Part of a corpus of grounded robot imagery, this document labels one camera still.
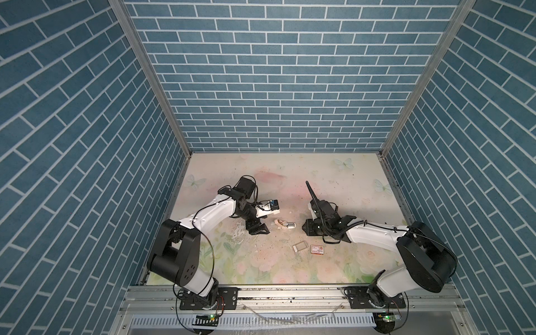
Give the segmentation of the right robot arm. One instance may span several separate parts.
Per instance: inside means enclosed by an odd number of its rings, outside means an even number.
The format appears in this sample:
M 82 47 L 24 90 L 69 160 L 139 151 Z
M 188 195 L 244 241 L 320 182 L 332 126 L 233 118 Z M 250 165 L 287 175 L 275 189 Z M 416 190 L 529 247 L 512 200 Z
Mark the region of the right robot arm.
M 416 288 L 439 293 L 456 272 L 456 255 L 425 223 L 389 226 L 340 216 L 337 206 L 316 198 L 308 209 L 312 217 L 302 226 L 306 235 L 330 237 L 332 244 L 368 244 L 399 255 L 401 265 L 379 271 L 367 288 L 368 300 L 376 308 L 383 308 L 398 294 Z

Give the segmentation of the red staple box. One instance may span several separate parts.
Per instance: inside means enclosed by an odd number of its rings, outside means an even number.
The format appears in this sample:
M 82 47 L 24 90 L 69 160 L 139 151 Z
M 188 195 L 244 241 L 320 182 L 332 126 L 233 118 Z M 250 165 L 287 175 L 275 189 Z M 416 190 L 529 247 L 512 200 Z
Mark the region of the red staple box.
M 324 255 L 325 247 L 321 245 L 311 245 L 310 252 L 313 255 Z

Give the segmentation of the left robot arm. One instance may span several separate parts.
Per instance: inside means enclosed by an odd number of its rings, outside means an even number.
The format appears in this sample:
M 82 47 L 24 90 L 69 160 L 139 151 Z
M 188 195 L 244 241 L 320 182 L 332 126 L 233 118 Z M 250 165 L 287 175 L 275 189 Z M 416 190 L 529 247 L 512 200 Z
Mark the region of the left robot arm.
M 147 259 L 147 269 L 202 300 L 212 301 L 218 290 L 213 273 L 200 269 L 202 239 L 227 218 L 237 217 L 250 235 L 268 235 L 262 219 L 279 213 L 279 201 L 258 200 L 254 177 L 244 175 L 234 186 L 223 186 L 208 205 L 191 216 L 164 221 Z

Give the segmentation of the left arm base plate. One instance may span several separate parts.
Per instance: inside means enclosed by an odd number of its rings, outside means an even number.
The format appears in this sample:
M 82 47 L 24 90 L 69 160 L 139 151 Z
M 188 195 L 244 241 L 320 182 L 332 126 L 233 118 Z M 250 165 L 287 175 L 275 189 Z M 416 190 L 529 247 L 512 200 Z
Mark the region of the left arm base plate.
M 208 296 L 201 297 L 188 290 L 181 289 L 178 293 L 180 310 L 210 310 L 215 309 L 217 304 L 220 304 L 219 308 L 223 308 L 224 311 L 235 310 L 239 291 L 240 289 L 237 287 L 218 287 L 217 289 L 212 289 Z

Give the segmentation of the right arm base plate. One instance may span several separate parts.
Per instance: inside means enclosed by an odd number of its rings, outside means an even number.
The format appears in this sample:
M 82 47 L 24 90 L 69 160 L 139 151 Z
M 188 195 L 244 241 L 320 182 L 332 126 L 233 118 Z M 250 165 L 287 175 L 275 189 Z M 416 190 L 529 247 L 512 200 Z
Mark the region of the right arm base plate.
M 351 309 L 403 309 L 407 307 L 403 294 L 388 297 L 378 289 L 370 289 L 368 286 L 347 286 L 342 288 L 341 291 L 348 300 Z

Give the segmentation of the pink white mini stapler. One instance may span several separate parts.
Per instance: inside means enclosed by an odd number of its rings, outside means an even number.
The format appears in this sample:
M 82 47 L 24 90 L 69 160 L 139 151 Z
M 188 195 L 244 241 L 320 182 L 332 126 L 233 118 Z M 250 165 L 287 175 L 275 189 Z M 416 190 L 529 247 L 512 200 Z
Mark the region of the pink white mini stapler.
M 294 222 L 289 222 L 289 221 L 285 221 L 285 220 L 280 220 L 280 219 L 275 219 L 274 220 L 274 223 L 281 229 L 295 229 L 296 228 L 296 223 Z

